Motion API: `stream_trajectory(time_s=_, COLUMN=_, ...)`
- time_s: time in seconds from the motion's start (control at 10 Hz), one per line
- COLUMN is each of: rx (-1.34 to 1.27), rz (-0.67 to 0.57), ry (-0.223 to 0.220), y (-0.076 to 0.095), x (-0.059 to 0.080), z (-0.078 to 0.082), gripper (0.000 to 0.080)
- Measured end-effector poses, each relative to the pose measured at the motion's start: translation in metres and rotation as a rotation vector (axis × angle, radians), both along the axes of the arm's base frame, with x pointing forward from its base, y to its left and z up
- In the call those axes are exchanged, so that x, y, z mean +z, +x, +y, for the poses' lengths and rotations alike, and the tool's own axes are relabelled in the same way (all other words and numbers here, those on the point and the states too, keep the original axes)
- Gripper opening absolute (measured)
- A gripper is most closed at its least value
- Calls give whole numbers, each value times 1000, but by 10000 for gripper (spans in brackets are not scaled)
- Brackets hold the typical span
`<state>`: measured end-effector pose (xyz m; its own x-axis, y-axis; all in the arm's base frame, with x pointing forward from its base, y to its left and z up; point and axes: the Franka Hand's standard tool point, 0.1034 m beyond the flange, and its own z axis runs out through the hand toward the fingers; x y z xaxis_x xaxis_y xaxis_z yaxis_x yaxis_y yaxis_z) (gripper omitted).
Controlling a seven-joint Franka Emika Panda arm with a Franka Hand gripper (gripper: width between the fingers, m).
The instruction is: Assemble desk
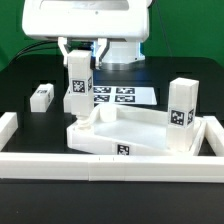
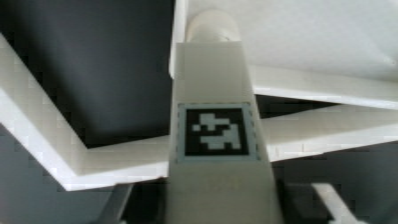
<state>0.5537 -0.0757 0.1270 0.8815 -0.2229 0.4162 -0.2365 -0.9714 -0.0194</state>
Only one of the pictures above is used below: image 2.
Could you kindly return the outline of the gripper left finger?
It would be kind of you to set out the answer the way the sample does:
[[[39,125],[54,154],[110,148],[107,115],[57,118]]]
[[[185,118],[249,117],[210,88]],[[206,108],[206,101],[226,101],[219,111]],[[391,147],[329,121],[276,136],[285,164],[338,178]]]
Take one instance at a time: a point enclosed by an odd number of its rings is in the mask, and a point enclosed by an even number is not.
[[[166,184],[123,184],[114,188],[96,224],[166,223]]]

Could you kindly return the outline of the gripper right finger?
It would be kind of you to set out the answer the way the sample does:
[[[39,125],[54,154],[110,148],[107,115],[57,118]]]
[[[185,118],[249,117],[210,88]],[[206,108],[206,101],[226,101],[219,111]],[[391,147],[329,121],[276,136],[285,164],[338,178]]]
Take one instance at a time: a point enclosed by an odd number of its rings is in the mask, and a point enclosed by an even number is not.
[[[279,183],[286,224],[370,224],[349,209],[329,183]]]

